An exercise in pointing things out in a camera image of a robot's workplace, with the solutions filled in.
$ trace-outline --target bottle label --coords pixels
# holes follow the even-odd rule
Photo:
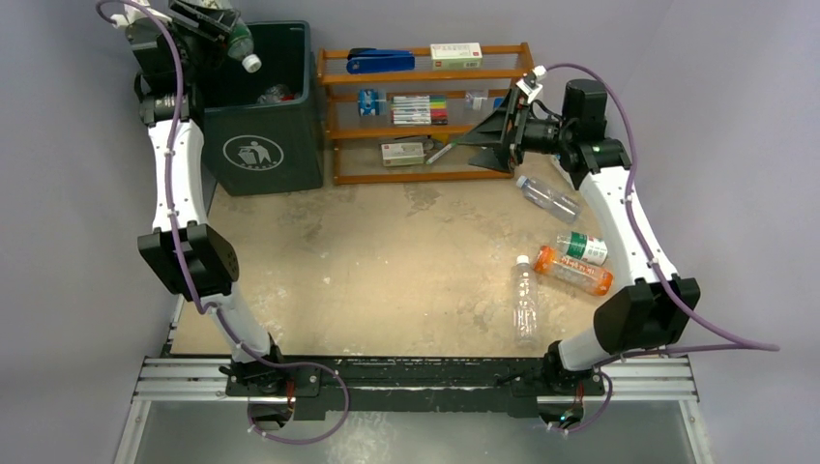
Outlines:
[[[590,266],[587,266],[586,264],[578,261],[577,259],[572,259],[569,256],[566,256],[566,255],[561,256],[561,261],[560,262],[561,262],[561,264],[567,266],[568,268],[575,269],[576,271],[579,271],[580,273],[583,273],[587,276],[594,276],[595,275],[595,269],[594,268],[592,268]]]
[[[567,255],[600,266],[606,261],[606,244],[601,239],[572,232]]]

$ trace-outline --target white label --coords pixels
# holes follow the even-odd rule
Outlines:
[[[581,260],[600,266],[606,261],[606,254],[606,244],[603,240],[587,236],[587,246],[584,247]]]

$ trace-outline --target blue stapler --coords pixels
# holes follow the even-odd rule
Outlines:
[[[416,57],[408,50],[351,48],[347,54],[347,71],[351,74],[410,71],[416,68]]]

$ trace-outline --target clear plastic bottle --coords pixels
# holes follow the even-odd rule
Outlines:
[[[521,176],[515,184],[524,193],[524,198],[544,208],[567,224],[575,222],[581,213],[581,205],[572,201],[564,193],[550,187],[544,181]]]
[[[293,100],[294,95],[290,93],[290,89],[284,84],[278,84],[266,90],[258,99],[257,103],[279,103],[288,100]]]
[[[256,73],[262,67],[262,61],[253,54],[253,36],[248,25],[241,19],[236,21],[228,37],[228,56],[242,63],[249,73]]]
[[[570,232],[558,234],[555,238],[555,249],[575,259],[600,266],[606,261],[606,244],[586,234]]]
[[[536,332],[538,283],[533,268],[530,267],[528,256],[521,255],[515,260],[515,267],[512,268],[512,283],[515,303],[513,314],[515,342],[521,345],[534,345],[538,343],[538,332]]]
[[[590,295],[603,296],[612,286],[612,273],[604,268],[583,263],[559,253],[550,246],[542,246],[533,270],[546,276],[554,276],[579,287]]]

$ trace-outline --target marker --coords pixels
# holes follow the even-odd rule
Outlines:
[[[435,155],[433,155],[432,157],[430,157],[430,159],[428,159],[428,160],[426,161],[426,163],[427,163],[427,164],[433,164],[433,162],[434,162],[434,161],[436,161],[436,160],[438,160],[439,158],[443,157],[445,153],[447,153],[447,152],[449,152],[450,150],[452,150],[452,149],[453,149],[453,147],[455,147],[455,145],[457,145],[457,143],[456,143],[456,142],[450,142],[450,143],[448,143],[446,147],[442,148],[442,149],[441,149],[441,150],[439,150],[439,151],[438,151]]]

